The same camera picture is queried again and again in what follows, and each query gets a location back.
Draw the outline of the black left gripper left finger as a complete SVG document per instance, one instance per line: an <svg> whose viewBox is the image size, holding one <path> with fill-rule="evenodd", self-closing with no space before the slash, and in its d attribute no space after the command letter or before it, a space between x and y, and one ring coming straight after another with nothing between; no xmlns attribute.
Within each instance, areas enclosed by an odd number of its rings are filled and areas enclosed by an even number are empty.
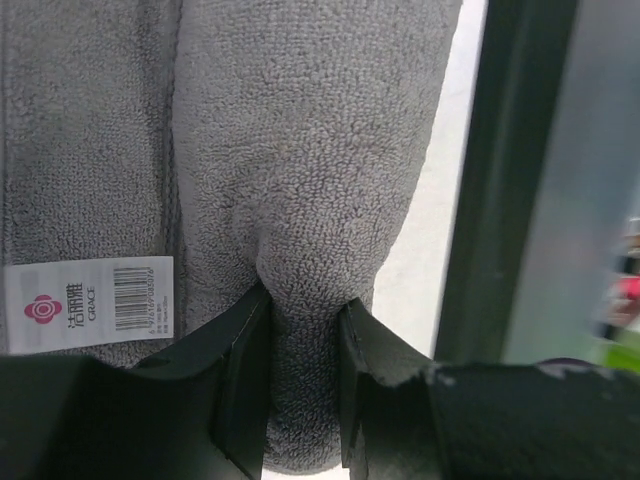
<svg viewBox="0 0 640 480"><path fill-rule="evenodd" d="M5 479L257 479L269 415L261 285L131 369L89 356L1 361Z"/></svg>

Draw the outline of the grey towel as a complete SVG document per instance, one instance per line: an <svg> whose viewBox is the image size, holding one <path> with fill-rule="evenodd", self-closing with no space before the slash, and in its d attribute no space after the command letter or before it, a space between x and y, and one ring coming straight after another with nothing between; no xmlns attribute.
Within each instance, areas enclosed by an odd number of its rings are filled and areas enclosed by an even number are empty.
<svg viewBox="0 0 640 480"><path fill-rule="evenodd" d="M262 282L265 465L335 467L335 316L406 218L459 10L3 2L3 262L171 256L178 337Z"/></svg>

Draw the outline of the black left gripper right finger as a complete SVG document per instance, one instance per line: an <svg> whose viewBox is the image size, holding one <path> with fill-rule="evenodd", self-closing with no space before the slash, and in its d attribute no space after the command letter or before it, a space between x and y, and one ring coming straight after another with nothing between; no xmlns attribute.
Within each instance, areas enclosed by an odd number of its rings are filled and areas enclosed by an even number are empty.
<svg viewBox="0 0 640 480"><path fill-rule="evenodd" d="M339 313L354 479L635 479L639 378L571 362L432 362L360 301Z"/></svg>

